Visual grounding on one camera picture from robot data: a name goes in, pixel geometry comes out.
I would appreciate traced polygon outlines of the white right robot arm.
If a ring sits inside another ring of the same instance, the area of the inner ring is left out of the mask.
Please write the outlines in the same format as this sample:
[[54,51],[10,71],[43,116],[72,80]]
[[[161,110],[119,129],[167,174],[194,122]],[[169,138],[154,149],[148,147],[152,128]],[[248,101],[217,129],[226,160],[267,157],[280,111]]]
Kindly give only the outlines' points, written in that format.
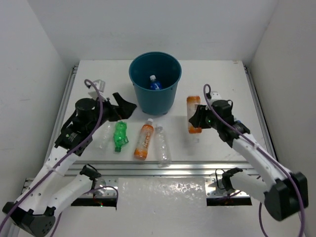
[[242,155],[263,179],[248,176],[241,168],[225,171],[221,188],[226,192],[240,190],[262,202],[277,221],[309,205],[307,178],[292,173],[271,158],[256,142],[250,130],[232,114],[231,100],[214,100],[210,105],[197,105],[189,122],[197,128],[215,129],[221,140]]

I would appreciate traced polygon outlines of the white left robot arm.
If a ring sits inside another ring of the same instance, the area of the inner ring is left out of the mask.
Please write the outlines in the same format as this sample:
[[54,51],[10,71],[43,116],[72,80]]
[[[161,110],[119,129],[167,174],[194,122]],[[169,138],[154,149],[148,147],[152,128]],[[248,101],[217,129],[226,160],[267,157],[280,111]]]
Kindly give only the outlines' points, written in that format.
[[82,98],[75,103],[75,111],[62,126],[40,172],[16,201],[7,202],[2,209],[16,226],[34,237],[44,237],[53,228],[58,214],[94,188],[101,174],[84,165],[72,182],[55,190],[101,125],[128,119],[133,114],[136,104],[125,101],[117,92],[113,96],[116,105],[112,105],[108,98]]

